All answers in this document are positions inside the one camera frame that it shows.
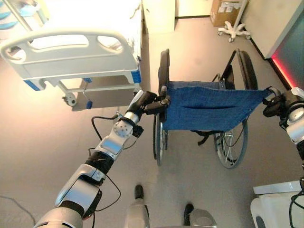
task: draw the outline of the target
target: red light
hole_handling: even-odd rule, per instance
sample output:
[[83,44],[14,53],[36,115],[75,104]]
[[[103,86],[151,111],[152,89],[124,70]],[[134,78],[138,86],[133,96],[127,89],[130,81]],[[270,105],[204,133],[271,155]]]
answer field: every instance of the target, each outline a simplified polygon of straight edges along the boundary
[[279,59],[275,59],[273,57],[271,57],[271,59],[275,63],[276,67],[280,70],[281,74],[286,79],[290,87],[295,87],[295,83],[292,80],[292,76],[288,73],[288,70],[286,69],[286,67],[284,67],[284,64]]

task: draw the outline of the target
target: black cable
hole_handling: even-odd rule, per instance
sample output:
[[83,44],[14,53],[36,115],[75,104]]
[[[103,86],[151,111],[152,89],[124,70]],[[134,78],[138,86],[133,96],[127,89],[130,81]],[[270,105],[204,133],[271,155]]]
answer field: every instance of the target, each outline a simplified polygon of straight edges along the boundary
[[290,227],[291,227],[291,228],[296,228],[296,227],[294,227],[294,225],[293,225],[293,216],[292,216],[292,214],[291,214],[293,204],[295,204],[295,205],[297,205],[298,207],[304,209],[304,206],[300,205],[299,203],[297,203],[297,202],[295,201],[299,196],[304,196],[303,190],[300,191],[298,194],[293,195],[293,196],[291,197],[291,202],[290,202],[290,204],[289,204],[289,224],[290,224]]
[[93,212],[93,223],[92,223],[92,228],[95,226],[95,212]]
[[129,149],[129,148],[133,147],[133,146],[134,146],[134,144],[136,143],[137,139],[138,139],[138,138],[136,138],[136,140],[135,140],[135,141],[132,143],[132,145],[131,145],[131,146],[128,146],[128,147],[124,148],[124,150],[126,150],[126,149]]
[[36,220],[35,220],[34,216],[28,210],[26,210],[23,206],[21,206],[14,198],[7,197],[7,196],[0,196],[0,198],[4,198],[4,199],[13,201],[21,210],[26,212],[31,217],[31,219],[33,220],[33,224],[36,225]]
[[120,190],[119,190],[119,188],[117,187],[117,185],[112,181],[112,179],[107,175],[107,178],[109,178],[109,180],[112,182],[112,184],[117,188],[117,190],[118,190],[118,192],[119,192],[119,196],[118,196],[118,198],[113,202],[113,203],[111,203],[110,205],[108,205],[108,206],[106,206],[106,207],[104,207],[104,208],[102,208],[102,209],[100,209],[100,210],[95,210],[95,211],[102,211],[102,210],[104,210],[104,209],[107,209],[107,208],[109,208],[110,206],[112,206],[113,204],[115,204],[119,199],[120,199],[120,197],[121,197],[121,195],[122,195],[122,193],[120,192]]
[[239,134],[237,140],[233,143],[233,145],[230,145],[230,146],[229,146],[228,143],[227,143],[227,141],[226,141],[226,139],[225,139],[225,136],[223,136],[224,141],[225,141],[225,144],[226,144],[227,147],[233,147],[235,144],[237,144],[238,140],[240,139],[240,137],[241,137],[241,135],[242,135],[242,133],[243,133],[243,131],[244,131],[244,127],[245,127],[245,125],[247,124],[248,118],[249,118],[249,116],[248,116],[247,119],[245,120],[245,123],[244,123],[244,125],[243,125],[242,131],[241,131],[241,133]]
[[117,117],[118,117],[117,114],[115,114],[113,117],[103,117],[103,116],[93,116],[93,117],[92,117],[92,119],[91,119],[92,126],[93,126],[93,128],[94,128],[94,130],[95,130],[95,132],[96,132],[96,134],[97,134],[97,136],[98,136],[98,138],[99,138],[100,140],[102,140],[102,137],[101,137],[101,135],[99,134],[99,132],[98,132],[96,126],[95,126],[94,119],[114,120],[114,119],[116,119]]

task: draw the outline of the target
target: hospital bed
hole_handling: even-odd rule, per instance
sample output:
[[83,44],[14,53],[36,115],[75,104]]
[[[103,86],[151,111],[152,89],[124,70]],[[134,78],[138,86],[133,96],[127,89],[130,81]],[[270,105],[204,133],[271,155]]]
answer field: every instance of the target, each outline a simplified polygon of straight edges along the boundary
[[[25,83],[36,91],[44,90],[45,82],[58,86],[70,106],[77,92],[141,89],[140,0],[46,3],[51,17],[43,28],[0,44],[2,57]],[[125,76],[129,84],[87,89],[67,88],[63,82],[82,78],[90,83],[103,76]]]

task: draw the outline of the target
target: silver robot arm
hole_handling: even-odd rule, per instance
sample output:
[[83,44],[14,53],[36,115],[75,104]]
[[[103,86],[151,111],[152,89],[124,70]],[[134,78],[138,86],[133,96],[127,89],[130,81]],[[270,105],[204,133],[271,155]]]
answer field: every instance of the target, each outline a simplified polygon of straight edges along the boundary
[[[275,97],[270,101],[263,101],[263,104],[267,105],[263,114],[266,117],[275,115],[280,117],[279,125],[286,130],[304,161],[304,91],[297,87],[284,94],[272,87],[269,90],[275,94]],[[300,185],[304,190],[304,176],[300,178]]]
[[114,124],[110,134],[96,146],[95,152],[79,166],[59,192],[55,208],[45,214],[34,228],[82,228],[82,220],[94,213],[102,196],[99,186],[106,179],[125,142],[131,135],[139,137],[143,132],[137,124],[143,113],[148,114],[146,106],[153,102],[156,102],[156,94],[142,90],[137,93],[125,115]]

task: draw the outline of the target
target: wheelchair wheel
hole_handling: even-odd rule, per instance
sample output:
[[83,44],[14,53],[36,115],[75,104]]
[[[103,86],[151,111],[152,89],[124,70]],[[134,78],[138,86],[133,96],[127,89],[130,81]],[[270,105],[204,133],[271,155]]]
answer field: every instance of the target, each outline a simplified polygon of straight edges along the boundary
[[160,115],[154,115],[153,122],[153,155],[154,159],[157,161],[157,165],[162,165],[162,155],[163,151],[167,149],[167,138],[168,131],[162,128],[162,123],[160,122]]
[[242,162],[247,148],[247,120],[244,120],[230,131],[216,133],[214,135],[214,142],[222,165],[227,169],[237,167]]

